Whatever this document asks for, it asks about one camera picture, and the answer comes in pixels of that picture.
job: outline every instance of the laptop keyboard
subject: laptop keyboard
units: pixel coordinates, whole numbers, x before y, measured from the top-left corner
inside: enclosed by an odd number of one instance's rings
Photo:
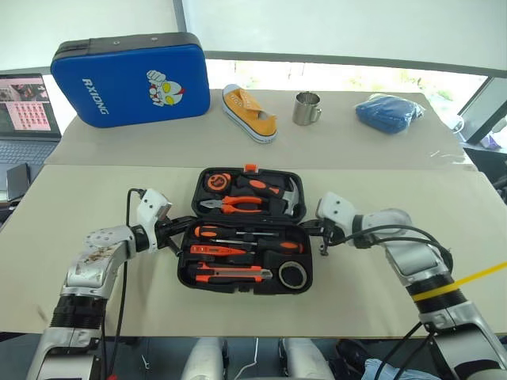
[[[0,142],[0,164],[42,165],[55,149],[55,144],[31,144],[29,142]]]

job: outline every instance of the blue cloth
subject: blue cloth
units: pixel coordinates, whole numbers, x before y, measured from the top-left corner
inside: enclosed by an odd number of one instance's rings
[[[373,380],[381,363],[382,361],[378,359],[366,360],[366,363],[364,364],[366,371],[364,372],[361,380]],[[386,364],[382,369],[379,380],[393,380],[397,373],[398,368],[394,368],[389,364]],[[422,372],[420,370],[404,370],[402,376],[400,377],[400,380],[440,380],[440,378],[437,378],[432,374],[427,374],[426,372]]]
[[[407,129],[421,117],[424,108],[401,97],[376,94],[356,106],[356,114],[363,123],[390,135]]]

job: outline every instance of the laptop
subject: laptop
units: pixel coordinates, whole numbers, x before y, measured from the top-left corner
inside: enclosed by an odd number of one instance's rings
[[[33,181],[61,137],[42,75],[0,75],[0,191],[23,163]]]

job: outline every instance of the yellow cable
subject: yellow cable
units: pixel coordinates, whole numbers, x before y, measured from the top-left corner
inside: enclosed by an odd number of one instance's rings
[[[475,279],[480,279],[481,277],[490,275],[491,273],[495,273],[500,271],[503,268],[507,267],[507,261],[495,265],[491,268],[485,269],[483,271],[477,272],[473,275],[469,275],[463,279],[459,279],[454,283],[450,283],[449,285],[444,285],[442,287],[438,287],[437,289],[432,289],[431,291],[423,291],[422,293],[415,294],[412,296],[412,299],[417,301],[422,301],[423,299],[428,299],[432,297],[436,297],[437,295],[444,295],[445,293],[450,293],[451,291],[457,291],[461,285],[464,283],[469,283],[470,281],[474,281]]]

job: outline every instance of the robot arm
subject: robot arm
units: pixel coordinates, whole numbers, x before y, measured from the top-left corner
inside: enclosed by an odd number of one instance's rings
[[[385,248],[387,260],[419,309],[421,323],[435,334],[433,357],[443,376],[507,379],[505,349],[459,288],[442,291],[454,283],[449,263],[445,263],[436,242],[429,244],[431,235],[403,228],[412,226],[405,211],[388,209],[359,215],[348,200],[328,192],[320,199],[316,215],[328,229],[324,231],[325,245],[345,240],[331,236],[338,227],[345,236],[355,236],[349,244],[357,248]],[[398,227],[381,228],[386,225]]]
[[[116,226],[86,236],[82,254],[71,265],[50,326],[44,330],[27,379],[101,378],[101,361],[88,351],[101,339],[101,323],[118,269],[137,252],[175,248],[171,235],[189,218],[169,220],[171,203],[153,189],[140,191],[138,226]]]

